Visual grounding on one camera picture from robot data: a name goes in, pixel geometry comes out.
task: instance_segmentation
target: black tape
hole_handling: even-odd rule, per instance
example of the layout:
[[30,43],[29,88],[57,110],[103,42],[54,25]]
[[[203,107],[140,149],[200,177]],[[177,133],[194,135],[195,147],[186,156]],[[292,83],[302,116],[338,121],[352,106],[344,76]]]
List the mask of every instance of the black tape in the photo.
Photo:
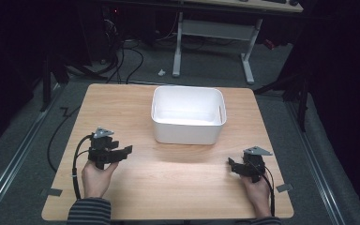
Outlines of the black tape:
[[52,195],[52,196],[57,196],[59,197],[61,195],[61,192],[63,192],[63,190],[61,189],[54,189],[54,188],[49,188],[49,189],[42,189],[42,191],[40,191],[40,196],[48,196],[48,195]]
[[294,187],[291,184],[283,184],[283,185],[277,187],[277,191],[279,193],[283,192],[283,191],[290,191],[290,190],[293,190],[293,189],[294,189]]

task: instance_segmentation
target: metal bracket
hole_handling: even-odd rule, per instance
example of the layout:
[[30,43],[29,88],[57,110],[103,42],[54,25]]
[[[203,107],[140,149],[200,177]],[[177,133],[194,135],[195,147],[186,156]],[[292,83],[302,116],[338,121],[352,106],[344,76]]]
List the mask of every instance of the metal bracket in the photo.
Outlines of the metal bracket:
[[98,127],[96,129],[95,135],[93,136],[93,138],[97,139],[97,138],[101,138],[101,137],[107,137],[113,135],[113,131],[102,128],[102,127]]
[[260,155],[260,156],[273,156],[272,153],[268,152],[267,150],[262,149],[261,147],[254,146],[244,150],[245,153],[250,155]]

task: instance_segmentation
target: wooden table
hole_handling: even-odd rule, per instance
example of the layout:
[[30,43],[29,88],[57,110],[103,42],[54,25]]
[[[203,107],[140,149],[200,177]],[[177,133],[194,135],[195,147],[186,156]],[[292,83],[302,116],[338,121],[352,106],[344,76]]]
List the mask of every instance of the wooden table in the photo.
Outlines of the wooden table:
[[[75,202],[72,159],[79,141],[97,127],[111,129],[119,147],[133,145],[120,162],[104,198],[112,202],[112,219],[233,219],[254,218],[239,176],[230,171],[228,158],[242,162],[243,150],[260,146],[275,152],[264,127],[253,92],[246,88],[218,88],[225,100],[227,123],[214,145],[164,144],[154,139],[151,104],[156,86],[92,84],[89,86],[67,148],[52,183],[62,189],[49,196],[42,216],[67,220]],[[86,150],[86,141],[81,150]],[[80,175],[87,154],[77,162]],[[263,157],[283,184],[275,156]],[[79,176],[81,194],[82,180]],[[276,191],[276,216],[290,218],[293,207],[287,192]]]

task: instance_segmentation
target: wire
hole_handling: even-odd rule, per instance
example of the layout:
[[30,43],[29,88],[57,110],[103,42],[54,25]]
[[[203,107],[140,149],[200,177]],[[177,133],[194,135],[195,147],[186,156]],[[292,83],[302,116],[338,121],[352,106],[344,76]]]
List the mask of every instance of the wire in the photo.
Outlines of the wire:
[[114,24],[112,21],[110,21],[110,20],[108,20],[108,19],[104,19],[104,21],[109,23],[110,29],[112,29],[113,27],[115,27],[115,24]]
[[143,57],[143,55],[142,55],[139,51],[137,51],[137,50],[134,50],[134,49],[126,49],[126,50],[134,51],[135,53],[138,53],[138,54],[142,57],[142,61],[140,62],[140,64],[139,64],[129,75],[127,75],[127,82],[126,82],[126,84],[128,84],[131,75],[133,75],[133,73],[136,72],[136,70],[139,69],[139,68],[142,66],[143,61],[144,61],[144,57]]
[[178,20],[178,17],[179,17],[179,13],[177,12],[176,17],[174,18],[174,22],[173,22],[173,26],[172,26],[171,31],[168,33],[168,35],[166,37],[163,37],[163,38],[160,38],[160,39],[157,39],[157,40],[163,40],[163,39],[175,37],[175,35],[172,35],[172,33],[173,33],[173,30],[174,30],[174,27],[176,26],[176,22]]
[[49,140],[49,144],[48,144],[48,151],[47,151],[47,157],[48,157],[48,162],[49,165],[51,166],[52,170],[54,171],[54,173],[57,173],[57,169],[54,168],[52,161],[51,161],[51,146],[53,143],[53,139],[55,137],[55,135],[57,134],[58,130],[60,129],[61,126],[64,125],[64,123],[69,119],[69,117],[71,117],[72,114],[74,114],[76,111],[78,111],[81,108],[81,106],[78,106],[77,108],[75,108],[75,110],[73,110],[70,114],[68,114],[66,116],[66,118],[60,123],[60,125],[56,128],[56,130],[54,131],[54,134],[52,135],[51,139]]
[[159,41],[156,42],[156,44],[159,46],[164,46],[164,47],[173,46],[174,44],[176,44],[176,39],[173,39],[173,40],[170,40],[170,39],[175,38],[175,37],[176,37],[176,35],[173,35],[173,36],[167,37],[165,39],[160,39]]
[[271,183],[273,184],[272,186],[274,186],[274,178],[273,178],[273,174],[271,174],[270,170],[268,170],[267,167],[265,167],[265,169],[268,171],[268,173],[270,173],[271,176]]
[[201,41],[201,44],[200,44],[200,46],[198,46],[198,47],[196,47],[196,48],[189,48],[189,47],[187,47],[186,45],[185,45],[185,43],[182,43],[182,48],[184,48],[184,49],[188,49],[188,50],[199,50],[200,48],[202,48],[203,46],[204,46],[204,44],[205,44],[205,42],[206,42],[206,37],[188,37],[187,38],[188,40],[199,40],[199,39],[201,39],[202,41]]
[[124,63],[124,58],[125,58],[125,54],[124,54],[124,47],[122,45],[122,59],[121,59],[121,63],[118,65],[116,65],[116,70],[112,73],[112,75],[110,76],[110,78],[106,81],[106,83],[109,83],[111,81],[111,79],[113,78],[113,76],[117,73],[118,75],[118,84],[120,84],[121,81],[121,77],[119,76],[119,68],[123,65]]
[[84,138],[81,139],[81,141],[78,143],[77,149],[75,150],[74,159],[72,161],[72,184],[74,186],[74,192],[75,196],[77,197],[77,200],[81,198],[80,188],[78,185],[78,175],[77,175],[77,158],[80,154],[78,152],[80,151],[81,145],[84,141],[93,138],[92,135],[87,135]]

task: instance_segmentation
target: gray carpet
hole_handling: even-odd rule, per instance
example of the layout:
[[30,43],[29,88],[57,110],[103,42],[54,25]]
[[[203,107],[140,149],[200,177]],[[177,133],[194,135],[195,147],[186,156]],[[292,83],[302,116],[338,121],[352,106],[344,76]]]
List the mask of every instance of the gray carpet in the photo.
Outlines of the gray carpet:
[[[199,86],[232,86],[259,88],[273,82],[292,49],[292,46],[283,46],[270,51],[262,45],[255,47],[250,63],[254,72],[256,83],[247,85],[238,54],[224,51],[215,52],[217,45],[206,46],[202,49],[183,51],[182,75],[173,78],[173,49],[174,46],[157,45],[148,47],[139,45],[134,50],[143,55],[142,66],[130,78],[133,83],[174,83]],[[120,69],[121,80],[141,62],[138,53],[125,50],[124,65]],[[167,72],[158,76],[163,69]],[[0,202],[0,224],[65,224],[64,222],[44,221],[41,211],[46,196],[41,196],[42,189],[49,188],[54,179],[54,172],[47,160],[47,148],[54,131],[64,120],[64,110],[67,107],[71,112],[81,105],[86,88],[90,83],[97,81],[84,77],[73,76],[70,83],[62,87],[59,98],[54,102],[52,109],[46,115],[39,132],[30,145],[30,151],[23,162],[17,175],[9,186],[4,198]],[[35,90],[35,97],[12,120],[10,127],[0,140],[0,175],[16,153],[27,130],[39,117],[38,111],[41,104],[41,85]],[[289,103],[284,103],[277,92],[257,96],[262,117],[266,125],[271,143],[276,149],[279,167],[286,183],[292,184],[294,189],[289,192],[294,216],[284,219],[284,224],[333,224],[327,212],[323,198],[312,172],[308,166],[305,154],[305,144],[300,138],[298,127],[294,125],[293,116],[289,112]],[[334,190],[339,208],[342,210],[344,224],[360,224],[360,202],[353,192],[344,171],[342,171],[330,142],[327,141],[318,115],[313,106],[313,101],[308,100],[307,111],[307,136],[322,170],[327,176],[330,187]],[[63,151],[66,147],[69,134],[76,119],[74,113],[59,129],[52,141],[52,165],[57,168]],[[127,224],[168,224],[180,221],[131,221]],[[231,220],[192,221],[193,224],[234,224]]]

